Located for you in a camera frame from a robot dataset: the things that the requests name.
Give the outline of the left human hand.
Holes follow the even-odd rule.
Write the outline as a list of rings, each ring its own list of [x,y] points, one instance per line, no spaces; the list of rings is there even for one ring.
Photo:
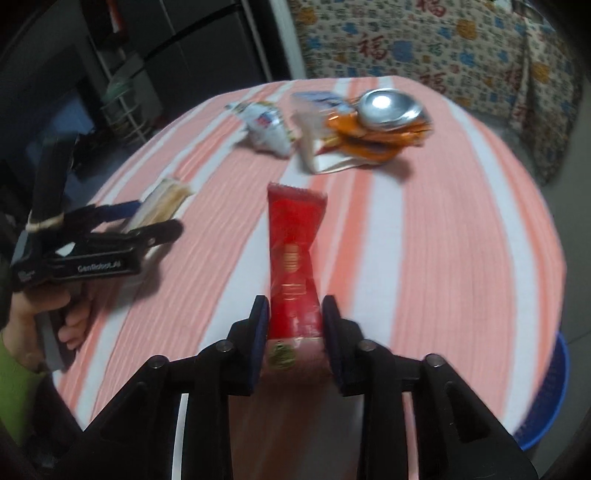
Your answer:
[[[39,372],[45,356],[39,340],[38,316],[66,309],[57,339],[70,351],[84,343],[93,306],[93,295],[83,292],[72,298],[64,285],[45,285],[13,293],[8,322],[1,330],[2,343],[21,366]]]

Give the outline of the green sleeved left forearm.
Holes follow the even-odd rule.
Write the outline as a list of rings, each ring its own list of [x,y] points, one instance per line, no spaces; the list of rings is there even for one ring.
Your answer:
[[[10,355],[4,342],[1,342],[0,374],[1,424],[10,438],[22,446],[29,434],[35,395],[46,374],[22,366]]]

